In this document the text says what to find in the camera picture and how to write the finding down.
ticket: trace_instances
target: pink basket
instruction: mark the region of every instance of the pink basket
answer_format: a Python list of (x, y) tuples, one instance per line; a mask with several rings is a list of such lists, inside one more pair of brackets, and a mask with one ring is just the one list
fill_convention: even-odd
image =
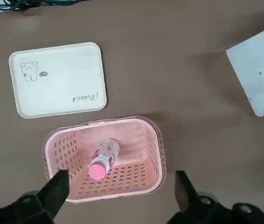
[[(120, 152), (100, 181), (88, 175), (91, 157), (104, 139), (115, 139)], [(143, 117), (127, 117), (59, 128), (46, 138), (43, 158), (48, 179), (68, 169), (69, 203), (148, 194), (164, 182), (166, 163), (158, 127)]]

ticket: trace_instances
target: table surface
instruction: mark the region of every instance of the table surface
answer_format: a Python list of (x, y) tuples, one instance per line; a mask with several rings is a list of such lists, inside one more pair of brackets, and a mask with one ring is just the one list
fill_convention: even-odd
[[(46, 183), (49, 132), (87, 121), (146, 116), (160, 127), (168, 174), (135, 196), (66, 204), (56, 223), (166, 223), (178, 210), (174, 172), (231, 207), (264, 211), (264, 118), (254, 116), (225, 55), (264, 30), (264, 1), (93, 0), (72, 7), (0, 13), (0, 204)], [(96, 42), (108, 103), (99, 112), (21, 118), (8, 58), (18, 50)]]

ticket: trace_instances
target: cable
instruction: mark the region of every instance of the cable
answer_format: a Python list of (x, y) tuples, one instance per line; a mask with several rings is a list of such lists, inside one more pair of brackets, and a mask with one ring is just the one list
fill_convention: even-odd
[(88, 0), (3, 0), (0, 11), (25, 11), (32, 7), (40, 6), (71, 6)]

